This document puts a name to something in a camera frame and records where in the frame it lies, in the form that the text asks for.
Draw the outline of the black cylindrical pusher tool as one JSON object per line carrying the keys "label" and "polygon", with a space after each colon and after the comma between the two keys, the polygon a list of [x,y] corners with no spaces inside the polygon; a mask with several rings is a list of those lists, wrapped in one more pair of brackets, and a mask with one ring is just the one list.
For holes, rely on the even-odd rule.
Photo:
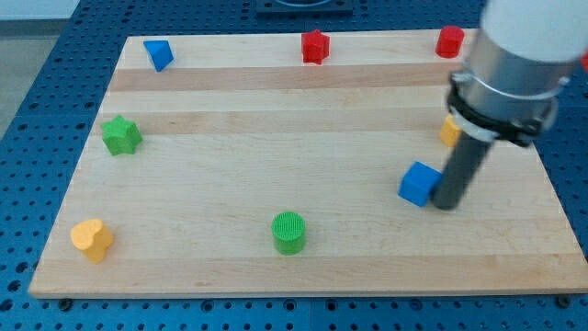
{"label": "black cylindrical pusher tool", "polygon": [[465,132],[460,134],[433,191],[431,201],[435,207],[450,211],[459,205],[491,148],[492,143],[475,139]]}

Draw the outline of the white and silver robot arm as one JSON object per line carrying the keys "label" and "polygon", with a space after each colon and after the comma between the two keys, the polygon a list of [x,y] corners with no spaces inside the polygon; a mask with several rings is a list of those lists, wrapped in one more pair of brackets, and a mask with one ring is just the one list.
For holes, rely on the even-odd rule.
{"label": "white and silver robot arm", "polygon": [[550,129],[558,94],[586,51],[586,0],[486,3],[449,78],[447,108],[461,134],[431,196],[438,209],[458,206],[495,142],[527,147]]}

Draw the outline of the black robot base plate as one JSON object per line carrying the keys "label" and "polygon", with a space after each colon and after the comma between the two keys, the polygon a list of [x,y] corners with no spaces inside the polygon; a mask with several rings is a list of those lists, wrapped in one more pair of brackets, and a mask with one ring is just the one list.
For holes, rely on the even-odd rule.
{"label": "black robot base plate", "polygon": [[275,15],[350,14],[354,0],[255,0],[259,17]]}

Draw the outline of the yellow block behind arm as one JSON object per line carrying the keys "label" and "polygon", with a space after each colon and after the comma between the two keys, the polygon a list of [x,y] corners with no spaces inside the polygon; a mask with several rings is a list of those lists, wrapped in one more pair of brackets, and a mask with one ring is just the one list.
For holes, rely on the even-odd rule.
{"label": "yellow block behind arm", "polygon": [[439,132],[440,141],[447,147],[455,147],[462,133],[453,115],[448,114]]}

